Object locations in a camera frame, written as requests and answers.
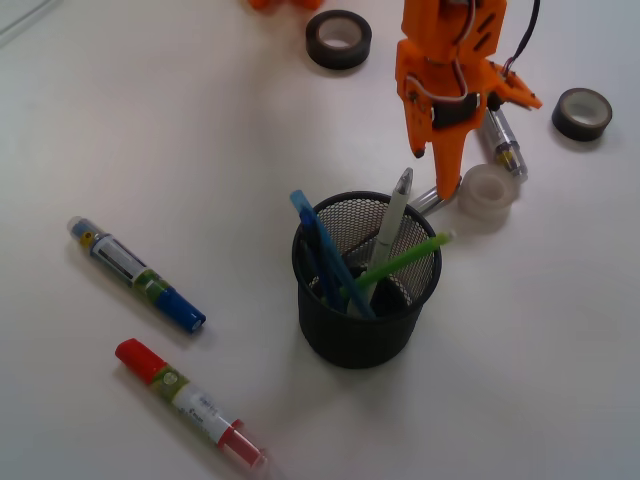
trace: blue marker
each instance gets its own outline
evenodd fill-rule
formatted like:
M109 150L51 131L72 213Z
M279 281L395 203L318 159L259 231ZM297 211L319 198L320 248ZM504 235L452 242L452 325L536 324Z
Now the blue marker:
M129 288L140 293L187 332L195 332L207 319L113 235L90 220L73 217L68 229L91 258L106 265Z
M331 238L331 235L329 235L329 232L316 215L315 210L309 203L309 200L307 200L307 197L304 196L304 193L302 193L302 190L296 190L291 194L290 198L293 206L296 207L296 210L298 210L299 214L303 214L303 212L309 212L311 217L315 220L318 231L320 232L322 249L326 261L329 264L329 267L333 270L333 273L336 275L336 277L338 277L338 280L340 280L340 283L342 283L342 285L349 292L351 301L360 311L360 314L364 318L376 318L375 312L369 305L369 302L367 302L364 294L356 285L356 282L351 276L351 272L344 264L344 261L342 261L342 257L340 256L338 248Z

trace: orange object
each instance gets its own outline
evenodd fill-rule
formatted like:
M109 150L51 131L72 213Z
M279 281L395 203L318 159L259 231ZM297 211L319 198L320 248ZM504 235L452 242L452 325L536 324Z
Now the orange object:
M296 5L301 5L309 10L315 10L322 5L323 0L293 0ZM260 10L268 7L271 4L271 0L249 0L249 3L256 10Z
M445 200L456 190L465 139L482 125L491 93L523 107L542 106L515 73L504 78L502 67L486 59L498 47L507 1L468 1L475 1L475 7L451 0L405 0L402 31L408 38L398 44L396 61L398 95L404 102L411 150L421 157L425 144L433 143L438 194ZM475 110L460 114L459 122L434 126L434 106L462 104L456 62L467 92L477 97Z

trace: marker on table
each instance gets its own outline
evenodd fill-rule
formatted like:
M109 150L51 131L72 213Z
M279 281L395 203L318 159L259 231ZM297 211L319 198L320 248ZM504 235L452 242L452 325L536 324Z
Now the marker on table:
M82 217L73 217L67 228L92 258L106 265L129 288L140 293L187 332L196 331L207 319L110 233Z
M371 285L375 285L383 278L394 274L413 262L417 262L427 255L432 254L442 245L453 240L455 236L456 234L454 231L438 233L435 237L431 237L415 247L410 248L406 252L396 255L384 265L367 271L367 273L361 277L356 278L356 285L359 288L367 288ZM346 288L341 288L340 295L342 295L342 298L349 298L349 291Z
M178 370L135 338L118 345L116 357L156 395L204 432L224 454L252 475L266 472L269 467L267 456L247 438L242 421L226 416L210 395Z
M393 190L393 194L391 195L391 200L389 200L387 211L385 212L384 217L382 217L380 232L376 236L376 244L373 247L373 254L369 260L367 272L374 270L389 259L391 246L398 235L400 223L402 223L402 217L404 216L404 210L407 207L412 183L413 168L407 168L400 177L400 180L398 180L396 188ZM371 298L373 297L375 290L376 285L371 285L367 288L365 294L368 302L371 302ZM349 315L356 315L358 313L355 306L353 306L353 302L349 302L347 313Z

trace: green pen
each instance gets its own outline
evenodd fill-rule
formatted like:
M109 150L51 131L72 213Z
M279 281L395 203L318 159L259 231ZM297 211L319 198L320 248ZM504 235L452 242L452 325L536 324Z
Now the green pen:
M373 270L368 271L361 277L356 278L356 285L361 290L364 290L367 287L378 283L380 280L387 277L388 275L391 275L397 272L398 270L403 269L407 265L413 262L417 262L421 258L424 258L427 255L430 255L431 253L435 252L438 248L440 248L442 245L445 245L449 243L451 240L453 240L455 236L456 234L453 230L448 233L438 233L435 237L431 237L428 240L425 240L424 242L422 242L421 244L410 248L406 252L401 253L396 257L393 257L384 265L378 268L374 268ZM345 300L349 298L349 292L344 287L340 289L340 295L342 295L342 298L344 298Z

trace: pen holder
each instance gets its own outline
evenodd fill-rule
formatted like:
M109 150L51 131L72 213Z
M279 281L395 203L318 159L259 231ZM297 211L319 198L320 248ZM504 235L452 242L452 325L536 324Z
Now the pen holder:
M349 192L315 207L354 277L367 268L390 197L374 192ZM391 248L391 257L435 236L417 210L407 206ZM302 229L293 240L293 270L298 280L302 333L325 360L344 368L369 368L395 357L405 347L422 306L440 279L440 250L378 283L371 300L375 319L349 316L321 301L324 294L303 247Z

